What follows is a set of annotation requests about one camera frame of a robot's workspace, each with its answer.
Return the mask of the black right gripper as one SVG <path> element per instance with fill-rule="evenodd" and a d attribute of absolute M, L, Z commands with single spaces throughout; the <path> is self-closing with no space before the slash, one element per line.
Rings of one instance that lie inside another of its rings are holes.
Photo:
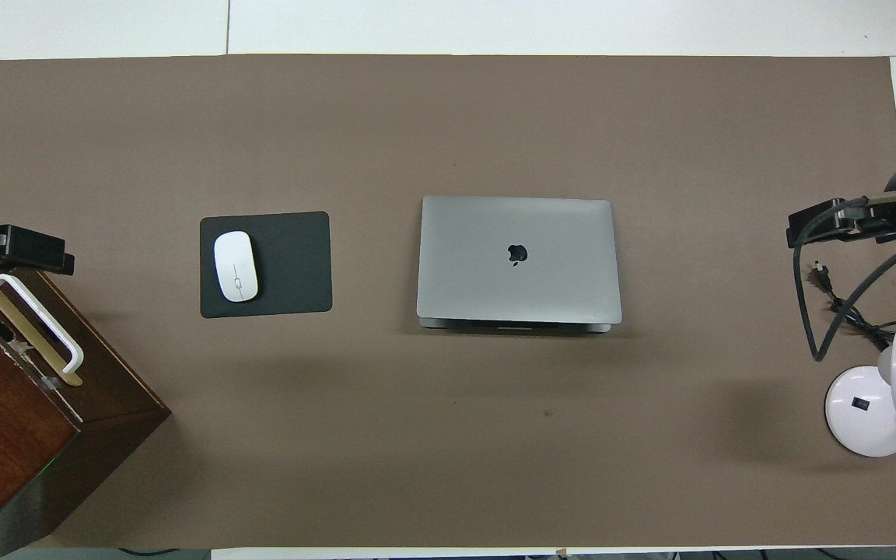
<path fill-rule="evenodd" d="M 896 226 L 889 219 L 887 210 L 880 206 L 849 207 L 835 214 L 835 229 L 818 226 L 808 231 L 808 223 L 815 217 L 837 205 L 837 201 L 823 201 L 787 216 L 787 248 L 804 246 L 828 240 L 851 242 L 874 239 L 877 243 L 896 240 Z"/>

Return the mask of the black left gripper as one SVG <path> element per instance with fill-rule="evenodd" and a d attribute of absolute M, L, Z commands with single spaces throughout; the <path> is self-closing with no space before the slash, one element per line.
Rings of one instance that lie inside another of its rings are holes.
<path fill-rule="evenodd" d="M 71 276 L 75 256 L 65 252 L 64 239 L 4 224 L 0 226 L 0 274 L 21 268 Z"/>

